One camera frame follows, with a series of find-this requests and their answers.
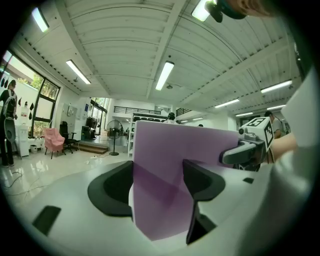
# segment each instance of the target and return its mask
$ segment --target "black metal railing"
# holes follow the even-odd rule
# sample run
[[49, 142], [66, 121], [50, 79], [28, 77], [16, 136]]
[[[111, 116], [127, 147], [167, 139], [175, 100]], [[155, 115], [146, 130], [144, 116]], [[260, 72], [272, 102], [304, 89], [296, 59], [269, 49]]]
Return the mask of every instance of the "black metal railing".
[[125, 106], [114, 106], [114, 113], [124, 113], [124, 114], [142, 113], [142, 114], [160, 115], [161, 111], [134, 108], [134, 107], [125, 107]]
[[175, 112], [176, 112], [176, 116], [181, 116], [185, 113], [190, 112], [190, 109], [185, 109], [185, 108], [178, 108]]

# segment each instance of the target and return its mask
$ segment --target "pedestal fan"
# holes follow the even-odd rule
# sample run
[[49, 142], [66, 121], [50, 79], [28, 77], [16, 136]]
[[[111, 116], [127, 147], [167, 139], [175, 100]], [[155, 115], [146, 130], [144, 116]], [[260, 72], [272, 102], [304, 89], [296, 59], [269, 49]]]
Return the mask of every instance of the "pedestal fan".
[[110, 152], [111, 156], [119, 155], [118, 152], [115, 152], [115, 145], [116, 139], [120, 138], [121, 129], [123, 129], [123, 126], [118, 120], [112, 120], [106, 126], [108, 137], [113, 140], [113, 152]]

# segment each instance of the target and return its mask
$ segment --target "fluorescent tube lamp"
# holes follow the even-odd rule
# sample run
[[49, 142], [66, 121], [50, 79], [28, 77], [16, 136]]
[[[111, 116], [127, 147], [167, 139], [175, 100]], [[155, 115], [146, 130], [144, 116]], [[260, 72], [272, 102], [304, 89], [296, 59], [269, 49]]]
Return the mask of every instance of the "fluorescent tube lamp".
[[272, 106], [272, 107], [268, 107], [266, 110], [275, 110], [275, 109], [280, 109], [283, 108], [285, 105], [280, 105], [280, 106]]
[[206, 2], [210, 2], [209, 0], [200, 0], [197, 6], [194, 8], [191, 15], [198, 19], [201, 22], [204, 22], [210, 15], [210, 13], [205, 9]]
[[221, 108], [221, 107], [230, 105], [230, 104], [232, 104], [232, 103], [236, 103], [236, 102], [238, 102], [238, 101], [239, 101], [238, 99], [234, 99], [234, 100], [231, 100], [231, 101], [229, 101], [229, 102], [223, 103], [223, 104], [221, 104], [221, 105], [215, 106], [215, 108], [216, 108], [216, 109], [217, 109], [217, 108]]
[[48, 23], [37, 7], [32, 11], [32, 16], [42, 32], [45, 32], [49, 28]]
[[292, 84], [292, 80], [289, 80], [289, 81], [285, 81], [285, 82], [281, 82], [281, 83], [278, 83], [276, 85], [273, 85], [273, 86], [270, 86], [268, 88], [265, 88], [265, 89], [262, 89], [261, 92], [263, 94], [267, 93], [267, 92], [270, 92], [270, 91], [273, 91], [273, 90], [276, 90], [276, 89], [280, 89], [282, 87], [286, 87], [286, 86], [289, 86]]
[[249, 115], [252, 115], [253, 113], [250, 112], [250, 113], [244, 113], [244, 114], [237, 114], [235, 115], [236, 117], [243, 117], [243, 116], [249, 116]]
[[68, 66], [80, 77], [87, 85], [91, 84], [91, 82], [85, 77], [84, 74], [79, 70], [79, 68], [74, 64], [74, 62], [70, 59], [66, 62]]
[[175, 64], [170, 61], [166, 61], [159, 77], [158, 83], [156, 84], [155, 89], [161, 91], [162, 87], [164, 86], [165, 82], [167, 81], [171, 70], [174, 68]]

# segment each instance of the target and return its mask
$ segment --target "purple board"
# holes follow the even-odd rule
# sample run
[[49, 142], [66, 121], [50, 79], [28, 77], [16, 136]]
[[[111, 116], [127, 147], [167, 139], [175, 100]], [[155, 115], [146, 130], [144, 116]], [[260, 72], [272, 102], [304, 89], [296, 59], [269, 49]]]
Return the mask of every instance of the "purple board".
[[236, 131], [138, 121], [133, 151], [134, 221], [150, 239], [187, 231], [193, 199], [183, 159], [220, 165], [222, 151], [238, 144]]

